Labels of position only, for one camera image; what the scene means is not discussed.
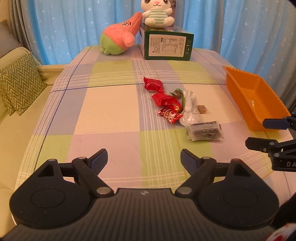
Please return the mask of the clear black seaweed packet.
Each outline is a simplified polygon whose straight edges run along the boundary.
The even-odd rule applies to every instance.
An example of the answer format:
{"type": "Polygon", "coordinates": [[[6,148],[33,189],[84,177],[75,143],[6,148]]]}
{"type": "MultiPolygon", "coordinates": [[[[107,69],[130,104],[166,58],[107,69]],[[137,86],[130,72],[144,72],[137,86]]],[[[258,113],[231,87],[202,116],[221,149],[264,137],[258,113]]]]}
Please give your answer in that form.
{"type": "Polygon", "coordinates": [[[222,141],[224,139],[221,125],[217,121],[196,123],[186,127],[191,141],[222,141]]]}

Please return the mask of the silver white foil packet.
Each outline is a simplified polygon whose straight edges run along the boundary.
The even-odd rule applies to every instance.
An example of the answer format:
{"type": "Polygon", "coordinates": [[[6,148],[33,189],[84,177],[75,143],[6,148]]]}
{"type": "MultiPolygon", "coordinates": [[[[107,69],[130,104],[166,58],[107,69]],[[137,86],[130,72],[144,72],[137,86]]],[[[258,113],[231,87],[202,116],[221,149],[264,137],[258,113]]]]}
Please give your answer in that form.
{"type": "Polygon", "coordinates": [[[181,114],[183,116],[180,118],[180,124],[182,126],[190,126],[201,122],[200,112],[197,108],[196,96],[192,91],[183,91],[182,106],[183,111],[181,114]]]}

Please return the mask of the brown cube candy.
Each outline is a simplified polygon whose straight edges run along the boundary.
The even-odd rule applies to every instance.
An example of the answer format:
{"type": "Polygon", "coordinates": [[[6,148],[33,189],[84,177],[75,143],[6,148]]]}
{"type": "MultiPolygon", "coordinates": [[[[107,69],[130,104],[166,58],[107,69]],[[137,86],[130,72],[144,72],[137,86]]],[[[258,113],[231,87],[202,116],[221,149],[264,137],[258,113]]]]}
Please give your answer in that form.
{"type": "Polygon", "coordinates": [[[208,108],[206,108],[206,106],[204,106],[204,105],[197,105],[197,109],[200,114],[209,114],[210,113],[208,108]]]}

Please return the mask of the green brown candy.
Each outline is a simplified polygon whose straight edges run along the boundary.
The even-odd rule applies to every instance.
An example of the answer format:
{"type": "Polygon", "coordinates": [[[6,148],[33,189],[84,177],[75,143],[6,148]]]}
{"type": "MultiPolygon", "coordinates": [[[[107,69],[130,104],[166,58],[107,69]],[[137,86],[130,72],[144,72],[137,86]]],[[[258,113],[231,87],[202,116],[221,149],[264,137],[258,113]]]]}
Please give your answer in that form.
{"type": "Polygon", "coordinates": [[[179,88],[176,88],[173,92],[170,92],[170,95],[175,97],[180,102],[185,101],[183,90],[181,90],[179,88]]]}

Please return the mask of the large red snack packet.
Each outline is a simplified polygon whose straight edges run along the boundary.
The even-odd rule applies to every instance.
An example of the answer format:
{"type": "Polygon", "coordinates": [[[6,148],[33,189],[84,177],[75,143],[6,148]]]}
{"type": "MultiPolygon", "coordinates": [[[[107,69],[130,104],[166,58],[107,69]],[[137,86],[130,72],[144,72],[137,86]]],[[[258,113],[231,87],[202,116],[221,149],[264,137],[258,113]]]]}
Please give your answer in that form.
{"type": "Polygon", "coordinates": [[[164,93],[164,86],[160,80],[144,77],[144,88],[153,93],[164,93]]]}

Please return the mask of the orange plastic tray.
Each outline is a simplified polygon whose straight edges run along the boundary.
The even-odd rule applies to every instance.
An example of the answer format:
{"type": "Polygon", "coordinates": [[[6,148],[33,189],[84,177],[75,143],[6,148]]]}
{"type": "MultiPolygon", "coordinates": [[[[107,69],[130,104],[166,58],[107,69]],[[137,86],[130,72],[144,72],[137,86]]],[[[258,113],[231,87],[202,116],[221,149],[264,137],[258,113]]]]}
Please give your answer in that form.
{"type": "Polygon", "coordinates": [[[251,131],[268,131],[262,124],[266,118],[290,116],[281,99],[260,76],[229,66],[223,66],[223,69],[226,87],[251,131]]]}

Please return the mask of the light green sofa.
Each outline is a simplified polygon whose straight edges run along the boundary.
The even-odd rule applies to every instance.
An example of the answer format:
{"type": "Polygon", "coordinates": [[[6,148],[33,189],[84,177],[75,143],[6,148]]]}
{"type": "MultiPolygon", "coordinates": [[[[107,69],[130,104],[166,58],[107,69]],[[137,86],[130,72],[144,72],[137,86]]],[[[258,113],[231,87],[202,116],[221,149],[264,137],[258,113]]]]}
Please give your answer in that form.
{"type": "MultiPolygon", "coordinates": [[[[1,21],[1,69],[31,52],[21,46],[6,20],[1,21]]],[[[32,54],[42,81],[47,85],[22,114],[8,114],[1,97],[1,236],[15,227],[9,207],[25,150],[50,91],[65,65],[42,65],[32,54]]]]}

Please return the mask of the plaid tablecloth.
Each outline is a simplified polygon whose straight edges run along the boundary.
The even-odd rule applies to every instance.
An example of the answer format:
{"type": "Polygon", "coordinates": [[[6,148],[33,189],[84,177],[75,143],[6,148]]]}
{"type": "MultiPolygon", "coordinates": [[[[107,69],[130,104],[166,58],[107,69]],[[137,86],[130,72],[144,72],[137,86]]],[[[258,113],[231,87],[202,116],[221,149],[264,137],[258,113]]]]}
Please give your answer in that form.
{"type": "Polygon", "coordinates": [[[278,195],[281,202],[295,193],[295,173],[271,169],[267,154],[245,147],[248,137],[291,139],[289,131],[251,132],[229,94],[218,53],[194,49],[190,61],[144,60],[138,46],[107,56],[97,46],[82,50],[56,80],[30,139],[18,173],[20,186],[46,160],[70,162],[100,149],[108,163],[100,177],[118,187],[176,189],[188,178],[180,152],[219,162],[243,160],[278,195]],[[158,115],[143,78],[164,83],[167,93],[179,88],[194,92],[207,108],[203,121],[221,125],[223,139],[191,142],[186,129],[158,115]]]}

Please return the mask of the blue star curtain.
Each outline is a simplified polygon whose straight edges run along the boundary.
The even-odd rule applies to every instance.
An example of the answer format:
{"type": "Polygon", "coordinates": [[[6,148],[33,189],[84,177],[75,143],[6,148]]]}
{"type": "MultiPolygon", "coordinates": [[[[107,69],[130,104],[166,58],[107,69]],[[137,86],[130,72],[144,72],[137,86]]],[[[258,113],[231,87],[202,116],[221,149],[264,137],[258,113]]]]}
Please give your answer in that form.
{"type": "MultiPolygon", "coordinates": [[[[8,1],[12,32],[43,64],[67,64],[99,43],[105,28],[140,14],[156,30],[157,1],[8,1]]],[[[295,1],[169,1],[174,26],[192,46],[219,53],[264,78],[295,111],[295,1]]]]}

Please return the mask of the green zigzag cushion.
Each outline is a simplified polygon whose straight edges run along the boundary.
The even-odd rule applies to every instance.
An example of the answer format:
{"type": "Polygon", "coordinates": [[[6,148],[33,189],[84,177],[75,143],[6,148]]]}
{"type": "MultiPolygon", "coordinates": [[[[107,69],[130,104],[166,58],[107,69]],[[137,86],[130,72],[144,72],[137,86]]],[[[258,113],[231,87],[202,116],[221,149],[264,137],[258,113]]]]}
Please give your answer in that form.
{"type": "Polygon", "coordinates": [[[9,115],[22,115],[46,87],[31,53],[1,69],[1,97],[9,115]]]}

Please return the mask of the green white carton box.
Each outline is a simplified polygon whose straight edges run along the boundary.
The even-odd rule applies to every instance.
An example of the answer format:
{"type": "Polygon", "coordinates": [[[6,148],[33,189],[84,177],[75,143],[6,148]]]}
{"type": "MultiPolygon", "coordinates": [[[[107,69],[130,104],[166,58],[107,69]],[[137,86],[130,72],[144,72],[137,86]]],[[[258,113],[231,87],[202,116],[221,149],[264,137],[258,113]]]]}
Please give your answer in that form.
{"type": "Polygon", "coordinates": [[[145,60],[189,61],[194,35],[181,28],[150,28],[142,24],[138,44],[145,60]]]}

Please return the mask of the pink green star plush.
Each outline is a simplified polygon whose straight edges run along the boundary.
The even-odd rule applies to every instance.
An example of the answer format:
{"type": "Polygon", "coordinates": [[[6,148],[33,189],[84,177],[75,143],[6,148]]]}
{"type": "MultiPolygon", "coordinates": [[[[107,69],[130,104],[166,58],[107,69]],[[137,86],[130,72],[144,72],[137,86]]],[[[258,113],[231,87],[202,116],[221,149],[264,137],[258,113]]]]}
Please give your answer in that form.
{"type": "Polygon", "coordinates": [[[120,55],[134,45],[142,24],[142,13],[136,12],[128,20],[108,26],[102,32],[100,51],[106,55],[120,55]]]}

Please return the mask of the white rabbit plush toy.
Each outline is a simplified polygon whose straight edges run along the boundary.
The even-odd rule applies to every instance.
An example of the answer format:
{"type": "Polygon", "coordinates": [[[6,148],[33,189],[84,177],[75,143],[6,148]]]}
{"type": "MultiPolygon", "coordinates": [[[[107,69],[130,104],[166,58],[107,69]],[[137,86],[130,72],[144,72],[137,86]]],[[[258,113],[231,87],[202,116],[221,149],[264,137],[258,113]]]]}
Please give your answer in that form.
{"type": "Polygon", "coordinates": [[[175,23],[168,0],[142,0],[140,7],[143,10],[143,22],[150,28],[166,28],[175,23]]]}

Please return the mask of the brown white paper box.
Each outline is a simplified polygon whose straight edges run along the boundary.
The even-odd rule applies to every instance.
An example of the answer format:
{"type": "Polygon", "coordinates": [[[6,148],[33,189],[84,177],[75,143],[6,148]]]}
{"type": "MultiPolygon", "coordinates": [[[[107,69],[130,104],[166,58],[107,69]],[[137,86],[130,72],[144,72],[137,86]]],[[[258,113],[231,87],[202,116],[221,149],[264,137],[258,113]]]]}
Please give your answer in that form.
{"type": "Polygon", "coordinates": [[[173,10],[171,16],[173,18],[175,18],[175,14],[176,14],[176,0],[170,0],[170,3],[171,3],[171,8],[173,10]]]}

